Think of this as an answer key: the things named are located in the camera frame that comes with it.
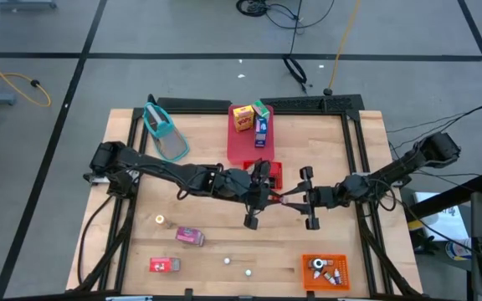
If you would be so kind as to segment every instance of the wooden table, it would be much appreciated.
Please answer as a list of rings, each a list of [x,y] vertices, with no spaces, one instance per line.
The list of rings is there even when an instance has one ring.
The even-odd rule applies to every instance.
[[[110,112],[104,141],[127,140],[131,113],[132,110]],[[191,146],[191,151],[180,164],[221,162],[225,168],[233,167],[226,157],[226,115],[173,115],[172,118]],[[392,160],[381,112],[362,111],[361,124],[369,164],[375,171]],[[142,126],[139,125],[138,129],[136,148]],[[356,162],[360,162],[352,123],[350,129]],[[274,147],[274,159],[284,164],[285,190],[300,181],[299,169],[303,166],[313,166],[314,185],[334,185],[349,174],[338,116],[276,115]],[[151,140],[146,153],[156,156]],[[106,199],[106,189],[107,185],[91,188],[83,226]],[[192,288],[195,295],[303,297],[306,292],[301,282],[301,254],[335,253],[348,257],[351,290],[315,292],[315,296],[369,296],[354,206],[330,211],[317,208],[319,231],[305,230],[305,216],[297,211],[273,206],[258,215],[259,228],[254,231],[243,226],[243,206],[195,196],[177,201],[177,190],[173,183],[150,176],[142,177],[122,293],[182,295],[185,288]],[[294,202],[302,202],[301,196],[294,198]],[[105,251],[113,204],[111,202],[95,218],[87,233],[84,276]],[[177,225],[203,231],[206,235],[204,246],[194,247],[175,240],[176,227],[165,229],[157,226],[155,216],[158,214]],[[403,208],[397,206],[393,212],[380,210],[379,214],[387,255],[411,286],[421,292]],[[67,288],[77,286],[77,251]],[[182,270],[168,274],[148,272],[150,257],[164,256],[180,258]],[[377,258],[372,257],[378,292],[383,292],[380,265]],[[225,265],[225,258],[231,258],[232,262]],[[118,255],[115,255],[108,288],[114,286],[117,264]],[[252,270],[251,277],[245,276],[246,269]]]

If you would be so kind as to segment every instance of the small box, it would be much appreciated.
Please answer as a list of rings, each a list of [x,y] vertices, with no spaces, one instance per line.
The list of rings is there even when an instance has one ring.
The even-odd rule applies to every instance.
[[[204,235],[200,230],[190,227],[179,227],[176,232],[176,239],[180,242],[198,245],[204,244]]]
[[[256,147],[265,147],[267,139],[267,120],[263,117],[256,119],[256,139],[254,145]]]
[[[233,109],[233,123],[237,132],[251,129],[254,124],[254,109],[252,109],[252,106],[246,105]]]
[[[265,108],[265,105],[261,102],[261,100],[254,101],[254,103],[252,104],[252,108],[260,117],[264,117],[266,120],[269,120],[271,112],[269,112],[269,110]]]
[[[150,258],[150,272],[169,273],[180,270],[180,258]]]

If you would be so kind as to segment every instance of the red tray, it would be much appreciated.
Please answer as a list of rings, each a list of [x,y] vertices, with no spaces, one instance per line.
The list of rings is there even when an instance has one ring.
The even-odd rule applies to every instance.
[[[266,105],[270,112],[267,122],[267,140],[265,147],[255,147],[254,127],[249,130],[242,130],[239,133],[233,124],[233,109],[244,105],[230,105],[228,109],[228,146],[226,155],[228,160],[235,165],[242,165],[244,161],[256,161],[258,159],[272,161],[274,159],[274,128],[273,107]]]

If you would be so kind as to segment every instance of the white paper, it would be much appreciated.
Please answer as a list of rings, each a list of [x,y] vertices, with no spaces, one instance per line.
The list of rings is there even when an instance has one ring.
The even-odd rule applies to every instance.
[[[414,192],[414,198],[416,202],[422,202],[427,200],[431,196],[436,196],[438,193],[432,192]],[[460,210],[458,206],[450,207],[442,212],[437,213],[438,220],[429,225],[432,229],[442,233],[443,235],[451,238],[451,239],[466,239],[468,237],[468,233],[466,232],[466,227],[464,226],[464,222],[462,221],[462,217],[460,215]],[[435,242],[445,242],[447,241],[445,238],[439,236],[435,232],[423,227],[425,233],[428,237],[433,236]]]

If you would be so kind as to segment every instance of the pink box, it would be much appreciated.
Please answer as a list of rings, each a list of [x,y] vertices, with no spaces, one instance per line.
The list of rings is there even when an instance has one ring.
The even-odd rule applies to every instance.
[[[176,239],[180,242],[198,245],[204,244],[204,235],[195,228],[179,227],[176,232]]]

